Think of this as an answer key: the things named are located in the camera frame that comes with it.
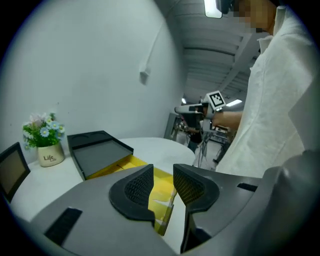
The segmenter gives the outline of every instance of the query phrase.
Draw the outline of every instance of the yellow paper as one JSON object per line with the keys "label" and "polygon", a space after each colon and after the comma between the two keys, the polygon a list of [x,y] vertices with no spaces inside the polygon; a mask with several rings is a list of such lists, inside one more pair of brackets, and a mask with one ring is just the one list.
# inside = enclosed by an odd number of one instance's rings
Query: yellow paper
{"label": "yellow paper", "polygon": [[174,185],[154,176],[154,185],[149,198],[162,202],[169,202],[172,198]]}
{"label": "yellow paper", "polygon": [[154,212],[157,220],[163,221],[165,219],[168,206],[149,199],[148,209]]}

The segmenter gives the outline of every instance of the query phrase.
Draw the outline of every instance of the person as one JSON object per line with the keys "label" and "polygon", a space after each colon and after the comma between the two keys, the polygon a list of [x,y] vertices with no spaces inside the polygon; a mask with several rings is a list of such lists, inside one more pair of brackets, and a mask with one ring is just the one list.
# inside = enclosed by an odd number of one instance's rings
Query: person
{"label": "person", "polygon": [[318,73],[319,53],[293,11],[274,3],[235,0],[240,19],[270,35],[259,39],[243,112],[217,112],[212,119],[213,126],[237,130],[216,167],[220,173],[261,178],[304,151],[288,112]]}
{"label": "person", "polygon": [[187,131],[191,134],[188,149],[191,149],[191,151],[195,153],[198,145],[202,142],[200,130],[195,128],[188,128]]}

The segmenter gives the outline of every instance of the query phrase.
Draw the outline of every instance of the white surface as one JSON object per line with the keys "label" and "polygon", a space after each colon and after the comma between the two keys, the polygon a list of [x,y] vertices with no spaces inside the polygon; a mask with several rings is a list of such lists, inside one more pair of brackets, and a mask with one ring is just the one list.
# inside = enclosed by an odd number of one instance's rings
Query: white surface
{"label": "white surface", "polygon": [[[187,79],[175,20],[163,23],[152,0],[41,3],[1,66],[0,152],[22,143],[31,113],[51,110],[68,135],[105,130],[116,138],[163,137]],[[158,33],[144,85],[139,68]],[[28,163],[36,160],[23,153]]]}
{"label": "white surface", "polygon": [[[173,173],[173,164],[192,165],[195,155],[190,149],[164,138],[127,138],[123,143],[134,149],[133,155],[155,167]],[[12,211],[31,221],[37,213],[73,188],[82,179],[72,158],[52,167],[41,167],[38,162],[29,164],[31,173],[25,178],[11,201]],[[180,253],[185,227],[185,205],[177,194],[170,222],[163,239],[176,253]]]}
{"label": "white surface", "polygon": [[241,123],[217,172],[262,178],[304,150],[288,112],[318,73],[318,49],[289,9],[277,8],[273,34],[259,41]]}

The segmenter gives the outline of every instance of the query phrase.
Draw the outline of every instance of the artificial flower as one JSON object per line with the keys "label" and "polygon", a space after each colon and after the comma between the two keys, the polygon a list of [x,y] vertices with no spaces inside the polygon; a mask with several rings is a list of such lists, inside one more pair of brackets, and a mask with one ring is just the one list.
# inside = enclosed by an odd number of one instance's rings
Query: artificial flower
{"label": "artificial flower", "polygon": [[55,137],[57,138],[57,139],[59,139],[59,140],[62,140],[63,138],[64,138],[64,136],[65,136],[65,134],[64,133],[62,133],[62,132],[60,132],[60,131],[56,131],[56,133],[55,133]]}
{"label": "artificial flower", "polygon": [[23,130],[22,133],[23,133],[23,136],[28,138],[28,139],[33,139],[34,138],[29,132],[27,132],[25,130]]}
{"label": "artificial flower", "polygon": [[42,128],[40,129],[40,135],[41,135],[42,137],[48,137],[48,136],[49,136],[49,130],[48,130],[48,128],[47,128],[47,127],[42,127]]}
{"label": "artificial flower", "polygon": [[29,150],[29,149],[30,149],[28,143],[24,143],[24,144],[23,144],[23,148],[24,148],[25,150]]}
{"label": "artificial flower", "polygon": [[58,129],[59,129],[59,126],[60,126],[60,124],[59,124],[57,121],[52,121],[52,122],[50,123],[51,129],[58,130]]}
{"label": "artificial flower", "polygon": [[52,117],[53,121],[56,120],[56,112],[54,111],[50,112],[49,116]]}
{"label": "artificial flower", "polygon": [[60,125],[59,125],[59,129],[58,129],[58,132],[64,134],[65,131],[66,131],[65,126],[62,125],[62,124],[60,124]]}
{"label": "artificial flower", "polygon": [[50,115],[47,115],[45,117],[45,122],[47,125],[50,125],[52,123],[52,117]]}
{"label": "artificial flower", "polygon": [[23,125],[22,125],[22,128],[25,127],[25,126],[29,126],[31,124],[32,124],[32,122],[24,122]]}
{"label": "artificial flower", "polygon": [[30,115],[30,121],[33,123],[36,127],[40,127],[44,121],[44,116],[40,114],[31,114]]}

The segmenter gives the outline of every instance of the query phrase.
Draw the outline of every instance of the black slot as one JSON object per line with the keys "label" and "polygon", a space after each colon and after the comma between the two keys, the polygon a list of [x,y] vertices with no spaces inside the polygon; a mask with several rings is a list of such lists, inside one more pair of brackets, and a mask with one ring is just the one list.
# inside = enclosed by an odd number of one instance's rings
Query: black slot
{"label": "black slot", "polygon": [[67,208],[45,232],[45,236],[61,246],[82,214],[82,210]]}
{"label": "black slot", "polygon": [[247,183],[240,183],[237,187],[240,189],[248,190],[248,191],[252,191],[252,192],[256,192],[256,190],[258,188],[258,186],[250,185]]}

